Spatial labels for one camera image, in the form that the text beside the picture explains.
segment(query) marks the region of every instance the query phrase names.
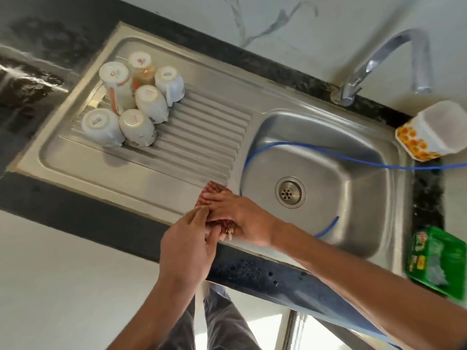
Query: green container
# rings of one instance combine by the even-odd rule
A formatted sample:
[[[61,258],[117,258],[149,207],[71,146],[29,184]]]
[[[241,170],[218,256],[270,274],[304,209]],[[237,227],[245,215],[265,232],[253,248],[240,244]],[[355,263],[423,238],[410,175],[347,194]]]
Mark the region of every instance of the green container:
[[[413,235],[407,276],[457,300],[464,298],[466,243],[429,227]]]

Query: sink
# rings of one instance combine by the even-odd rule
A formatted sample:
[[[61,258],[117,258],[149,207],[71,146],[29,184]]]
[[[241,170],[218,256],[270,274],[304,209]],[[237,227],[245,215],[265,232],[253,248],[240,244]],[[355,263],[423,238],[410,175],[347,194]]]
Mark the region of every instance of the sink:
[[[99,68],[125,62],[136,50],[150,53],[159,67],[175,66],[186,83],[185,98],[171,108],[169,121],[156,127],[152,146],[101,147],[80,129],[87,111],[109,107]],[[255,154],[278,141],[410,164],[388,126],[120,24],[10,170],[167,224],[189,211],[213,180],[311,235],[339,216],[324,241],[403,275],[412,174],[303,147]],[[225,243],[301,267],[270,248],[236,238]]]

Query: forearm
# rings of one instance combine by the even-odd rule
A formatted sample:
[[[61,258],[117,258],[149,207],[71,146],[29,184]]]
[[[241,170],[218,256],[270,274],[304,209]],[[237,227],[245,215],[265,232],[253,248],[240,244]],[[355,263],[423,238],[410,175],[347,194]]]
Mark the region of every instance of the forearm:
[[[272,244],[401,344],[413,349],[458,350],[467,341],[467,311],[408,280],[292,224],[282,224]]]
[[[194,290],[169,278],[159,278],[131,321],[108,350],[157,349],[188,307]]]

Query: blue hose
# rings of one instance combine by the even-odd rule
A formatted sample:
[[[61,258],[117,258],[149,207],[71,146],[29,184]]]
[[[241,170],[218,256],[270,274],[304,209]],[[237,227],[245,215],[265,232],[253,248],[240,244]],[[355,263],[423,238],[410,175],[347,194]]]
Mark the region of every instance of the blue hose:
[[[341,158],[341,159],[346,159],[348,161],[353,161],[353,162],[358,162],[358,163],[363,163],[363,164],[366,164],[366,165],[370,165],[370,166],[375,166],[375,167],[379,167],[379,168],[387,168],[387,169],[401,169],[401,170],[404,170],[404,171],[427,171],[427,170],[432,170],[432,169],[437,169],[437,170],[443,170],[443,169],[453,169],[453,168],[462,168],[462,167],[467,167],[467,162],[466,163],[458,163],[458,164],[454,164],[454,165],[444,165],[444,166],[430,166],[430,167],[404,167],[404,166],[393,166],[393,165],[383,165],[383,164],[380,164],[380,163],[374,163],[374,162],[367,162],[367,161],[362,161],[361,159],[356,159],[356,158],[351,158],[351,157],[347,157],[347,156],[343,156],[341,154],[338,154],[338,153],[335,153],[335,152],[331,152],[331,151],[327,151],[321,147],[317,147],[317,146],[313,146],[313,145],[307,145],[307,144],[299,144],[299,143],[295,143],[295,142],[274,142],[272,144],[269,144],[269,145],[266,145],[265,147],[262,147],[260,148],[258,151],[255,151],[252,153],[252,155],[248,158],[248,160],[245,162],[245,165],[243,167],[243,171],[245,171],[248,167],[248,165],[250,164],[251,160],[258,154],[260,154],[261,152],[263,152],[264,150],[270,148],[270,147],[274,147],[274,146],[298,146],[298,147],[305,147],[305,148],[309,148],[309,149],[312,149],[314,151],[317,151],[317,152],[321,152],[321,153],[324,153],[324,154],[327,154],[327,155],[330,155],[330,156],[333,156],[333,157],[337,157],[337,158]],[[316,238],[322,238],[324,237],[331,229],[334,228],[334,226],[336,225],[336,223],[338,222],[339,220],[339,216],[336,216],[333,221],[330,223],[330,225],[322,232],[318,233],[317,235],[315,235]]]

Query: faucet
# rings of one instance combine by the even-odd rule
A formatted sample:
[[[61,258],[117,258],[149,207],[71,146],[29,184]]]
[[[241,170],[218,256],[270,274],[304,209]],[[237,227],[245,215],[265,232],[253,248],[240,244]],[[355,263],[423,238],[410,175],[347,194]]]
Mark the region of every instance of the faucet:
[[[426,31],[407,29],[389,39],[371,58],[350,75],[344,84],[331,94],[331,100],[347,107],[353,103],[355,95],[361,90],[360,84],[394,50],[412,42],[412,91],[431,93],[433,73],[431,69],[430,41]]]

